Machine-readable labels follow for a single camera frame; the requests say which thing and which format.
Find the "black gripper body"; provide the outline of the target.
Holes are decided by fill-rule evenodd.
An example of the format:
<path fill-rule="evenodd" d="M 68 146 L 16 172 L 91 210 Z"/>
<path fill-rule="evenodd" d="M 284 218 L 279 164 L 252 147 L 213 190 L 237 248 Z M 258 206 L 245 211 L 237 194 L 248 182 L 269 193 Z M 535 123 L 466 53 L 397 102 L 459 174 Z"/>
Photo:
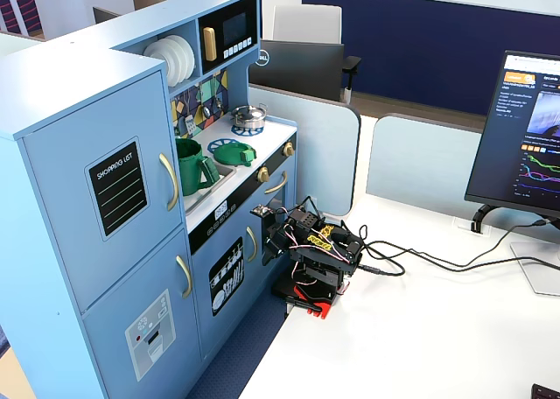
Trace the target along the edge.
<path fill-rule="evenodd" d="M 281 245 L 284 250 L 290 246 L 301 245 L 306 240 L 307 230 L 303 225 L 306 215 L 304 209 L 293 209 L 290 213 L 286 213 L 283 209 L 267 209 L 266 212 L 266 227 L 275 222 L 283 224 L 283 240 L 274 242 Z"/>

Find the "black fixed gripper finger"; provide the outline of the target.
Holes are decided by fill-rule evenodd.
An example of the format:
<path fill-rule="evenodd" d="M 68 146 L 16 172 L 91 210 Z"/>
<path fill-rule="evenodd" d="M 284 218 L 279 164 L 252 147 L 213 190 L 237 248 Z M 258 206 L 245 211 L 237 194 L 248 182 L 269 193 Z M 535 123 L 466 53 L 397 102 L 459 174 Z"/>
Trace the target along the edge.
<path fill-rule="evenodd" d="M 263 243 L 262 265 L 267 266 L 271 260 L 278 258 L 283 253 L 284 248 L 273 241 L 270 236 L 267 236 Z"/>

